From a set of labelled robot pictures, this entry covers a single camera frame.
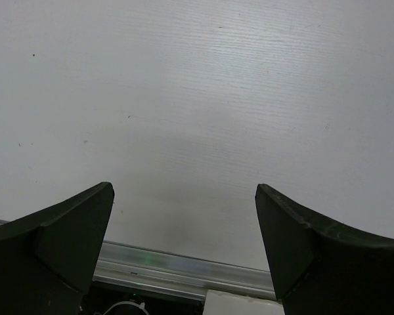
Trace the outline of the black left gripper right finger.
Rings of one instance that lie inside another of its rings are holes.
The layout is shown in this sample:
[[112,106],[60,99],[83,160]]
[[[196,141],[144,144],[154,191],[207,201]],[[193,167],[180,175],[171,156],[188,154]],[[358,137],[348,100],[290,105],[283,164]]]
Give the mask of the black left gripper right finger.
[[365,232],[267,184],[255,206],[286,314],[394,314],[394,239]]

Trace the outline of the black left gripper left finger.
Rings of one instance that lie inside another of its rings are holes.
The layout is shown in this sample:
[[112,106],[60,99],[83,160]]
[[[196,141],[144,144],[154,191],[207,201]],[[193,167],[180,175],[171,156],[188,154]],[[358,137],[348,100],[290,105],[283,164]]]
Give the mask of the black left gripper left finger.
[[112,184],[101,182],[0,224],[0,314],[77,314],[113,204]]

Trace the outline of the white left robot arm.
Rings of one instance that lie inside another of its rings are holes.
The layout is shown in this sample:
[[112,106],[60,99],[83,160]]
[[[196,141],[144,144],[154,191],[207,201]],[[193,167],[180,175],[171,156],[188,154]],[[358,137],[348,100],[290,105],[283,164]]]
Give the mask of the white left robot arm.
[[267,184],[255,205],[268,272],[105,242],[114,197],[102,182],[0,221],[0,314],[79,314],[93,281],[202,299],[204,314],[394,314],[394,239]]

